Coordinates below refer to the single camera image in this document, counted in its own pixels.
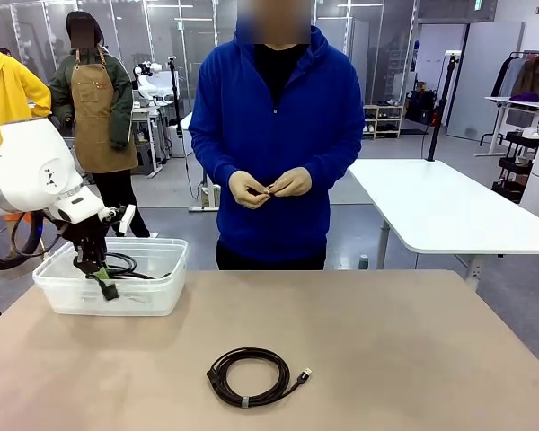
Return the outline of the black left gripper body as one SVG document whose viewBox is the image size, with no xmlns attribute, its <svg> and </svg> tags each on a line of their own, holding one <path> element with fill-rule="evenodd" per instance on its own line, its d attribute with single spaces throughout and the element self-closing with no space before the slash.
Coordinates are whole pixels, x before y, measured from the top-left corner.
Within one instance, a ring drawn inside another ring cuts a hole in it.
<svg viewBox="0 0 539 431">
<path fill-rule="evenodd" d="M 107 226 L 99 219 L 85 219 L 67 226 L 65 239 L 73 243 L 77 252 L 76 265 L 101 265 L 105 261 L 106 233 Z"/>
</svg>

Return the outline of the person's right hand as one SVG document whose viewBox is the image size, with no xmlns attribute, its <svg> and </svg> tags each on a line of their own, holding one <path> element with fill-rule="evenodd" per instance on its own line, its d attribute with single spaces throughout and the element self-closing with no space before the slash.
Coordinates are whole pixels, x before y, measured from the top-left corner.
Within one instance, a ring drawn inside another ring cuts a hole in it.
<svg viewBox="0 0 539 431">
<path fill-rule="evenodd" d="M 257 209 L 270 199 L 269 190 L 245 171 L 234 172 L 228 186 L 235 202 L 249 209 Z"/>
</svg>

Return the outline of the person's left hand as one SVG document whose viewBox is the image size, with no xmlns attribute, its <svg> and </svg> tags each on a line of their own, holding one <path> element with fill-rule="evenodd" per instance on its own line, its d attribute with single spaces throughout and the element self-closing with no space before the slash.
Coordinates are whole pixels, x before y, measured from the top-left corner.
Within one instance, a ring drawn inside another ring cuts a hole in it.
<svg viewBox="0 0 539 431">
<path fill-rule="evenodd" d="M 310 172 L 305 167 L 296 167 L 284 172 L 269 187 L 268 192 L 277 198 L 299 197 L 313 185 Z"/>
</svg>

